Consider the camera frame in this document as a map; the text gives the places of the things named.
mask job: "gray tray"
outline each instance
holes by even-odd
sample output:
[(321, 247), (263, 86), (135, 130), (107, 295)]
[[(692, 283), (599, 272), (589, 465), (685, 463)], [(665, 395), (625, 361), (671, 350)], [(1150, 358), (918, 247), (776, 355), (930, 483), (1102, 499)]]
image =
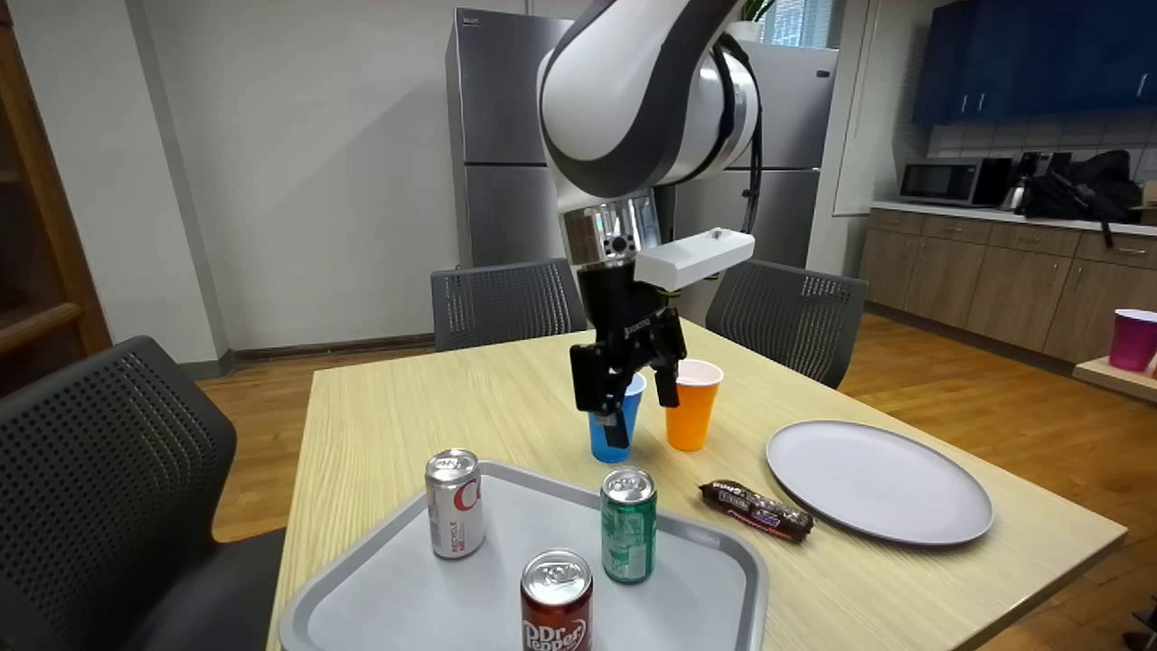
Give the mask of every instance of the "gray tray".
[(599, 496), (523, 469), (480, 465), (489, 537), (466, 561), (430, 554), (427, 499), (412, 499), (298, 593), (281, 619), (289, 651), (509, 651), (522, 646), (522, 567), (566, 545), (593, 571), (593, 651), (757, 651), (764, 565), (724, 534), (659, 518), (656, 576), (617, 584), (599, 565)]

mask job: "plastic cup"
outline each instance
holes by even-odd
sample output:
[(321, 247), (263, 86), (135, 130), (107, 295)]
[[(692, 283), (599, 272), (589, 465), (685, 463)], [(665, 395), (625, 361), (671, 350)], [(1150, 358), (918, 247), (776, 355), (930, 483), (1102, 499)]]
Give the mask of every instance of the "plastic cup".
[(680, 406), (665, 408), (665, 440), (685, 452), (699, 452), (713, 426), (724, 369), (700, 358), (685, 358), (676, 389)]
[(625, 447), (615, 447), (609, 440), (603, 417), (586, 413), (593, 458), (599, 458), (599, 463), (625, 463), (630, 458), (630, 446), (635, 436), (635, 418), (641, 418), (645, 395), (648, 395), (648, 377), (635, 372), (625, 383), (625, 395), (622, 395)]
[(1147, 372), (1157, 355), (1157, 309), (1121, 307), (1112, 317), (1110, 365)]

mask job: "can lid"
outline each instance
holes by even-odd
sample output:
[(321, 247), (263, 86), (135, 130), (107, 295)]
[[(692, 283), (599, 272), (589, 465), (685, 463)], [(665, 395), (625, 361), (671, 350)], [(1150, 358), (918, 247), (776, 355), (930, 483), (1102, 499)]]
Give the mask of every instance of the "can lid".
[(648, 469), (635, 465), (615, 465), (603, 478), (603, 496), (615, 504), (648, 504), (656, 496), (656, 482)]
[(475, 469), (477, 469), (477, 455), (471, 447), (440, 447), (427, 463), (427, 478), (434, 482), (460, 482), (460, 478), (471, 478)]
[(531, 557), (522, 571), (522, 593), (544, 608), (564, 608), (589, 593), (589, 567), (572, 548)]

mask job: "blue cabinet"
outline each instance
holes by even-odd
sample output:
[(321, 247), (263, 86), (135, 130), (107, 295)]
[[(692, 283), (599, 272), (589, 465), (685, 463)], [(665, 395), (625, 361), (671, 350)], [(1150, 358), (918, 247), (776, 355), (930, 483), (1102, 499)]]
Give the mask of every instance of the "blue cabinet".
[(916, 91), (916, 124), (948, 124), (962, 112), (962, 72), (976, 2), (935, 7), (924, 65)]
[(935, 7), (918, 124), (1157, 107), (1157, 0)]

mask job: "window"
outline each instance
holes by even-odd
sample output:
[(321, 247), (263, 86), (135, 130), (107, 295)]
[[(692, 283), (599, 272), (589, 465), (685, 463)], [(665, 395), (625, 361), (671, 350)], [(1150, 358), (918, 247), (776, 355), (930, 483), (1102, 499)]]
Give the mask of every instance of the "window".
[(827, 45), (832, 0), (776, 0), (764, 19), (764, 44)]

